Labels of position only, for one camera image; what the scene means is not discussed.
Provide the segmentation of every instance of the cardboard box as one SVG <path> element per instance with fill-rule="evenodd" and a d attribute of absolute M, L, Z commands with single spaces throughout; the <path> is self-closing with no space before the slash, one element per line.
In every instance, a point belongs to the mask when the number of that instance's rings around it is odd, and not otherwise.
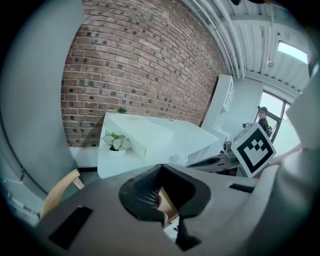
<path fill-rule="evenodd" d="M 159 148 L 172 141 L 174 133 L 162 126 L 144 118 L 132 114 L 112 114 L 107 117 L 115 132 L 130 139 L 132 149 L 141 157 L 149 158 L 156 154 Z"/>

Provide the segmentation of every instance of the black slot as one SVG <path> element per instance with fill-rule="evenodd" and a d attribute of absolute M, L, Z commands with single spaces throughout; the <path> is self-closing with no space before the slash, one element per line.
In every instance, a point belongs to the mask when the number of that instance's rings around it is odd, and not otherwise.
<path fill-rule="evenodd" d="M 49 236 L 49 239 L 56 245 L 67 250 L 91 213 L 91 209 L 79 206 L 57 230 Z"/>
<path fill-rule="evenodd" d="M 242 192 L 246 192 L 246 193 L 252 193 L 255 189 L 253 186 L 245 186 L 245 185 L 240 185 L 240 184 L 232 184 L 229 186 L 229 188 L 234 189 L 234 190 L 239 190 Z"/>

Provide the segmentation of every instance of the white wall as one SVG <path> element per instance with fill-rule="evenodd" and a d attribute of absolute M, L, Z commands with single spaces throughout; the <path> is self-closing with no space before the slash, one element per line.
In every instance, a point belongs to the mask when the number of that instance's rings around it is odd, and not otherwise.
<path fill-rule="evenodd" d="M 250 78 L 233 81 L 234 98 L 222 130 L 234 137 L 243 130 L 243 123 L 255 121 L 265 85 Z"/>
<path fill-rule="evenodd" d="M 69 147 L 78 168 L 98 166 L 98 147 Z"/>
<path fill-rule="evenodd" d="M 77 166 L 61 117 L 61 81 L 83 20 L 80 0 L 46 1 L 16 35 L 1 71 L 6 136 L 26 172 L 47 193 Z M 39 189 L 32 191 L 45 197 Z"/>

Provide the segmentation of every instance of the white desk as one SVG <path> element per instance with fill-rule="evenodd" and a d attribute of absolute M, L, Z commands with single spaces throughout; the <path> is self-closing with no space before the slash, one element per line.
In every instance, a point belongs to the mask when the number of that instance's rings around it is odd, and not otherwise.
<path fill-rule="evenodd" d="M 200 127 L 182 120 L 144 116 L 146 119 L 174 132 L 172 142 L 160 147 L 158 153 L 152 157 L 142 159 L 131 148 L 125 150 L 121 158 L 110 158 L 105 150 L 102 150 L 103 143 L 100 143 L 98 152 L 98 174 L 100 178 L 108 178 L 122 174 L 137 168 L 152 166 L 156 164 L 168 164 L 172 155 L 189 156 L 212 143 L 218 138 Z M 104 119 L 100 140 L 105 136 L 105 130 L 112 133 L 112 127 Z"/>

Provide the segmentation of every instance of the white tissue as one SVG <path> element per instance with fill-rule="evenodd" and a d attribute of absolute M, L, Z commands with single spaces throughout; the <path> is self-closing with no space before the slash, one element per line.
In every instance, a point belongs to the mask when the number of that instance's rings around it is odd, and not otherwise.
<path fill-rule="evenodd" d="M 188 166 L 188 156 L 174 154 L 169 157 L 169 163 L 177 166 L 186 167 Z"/>

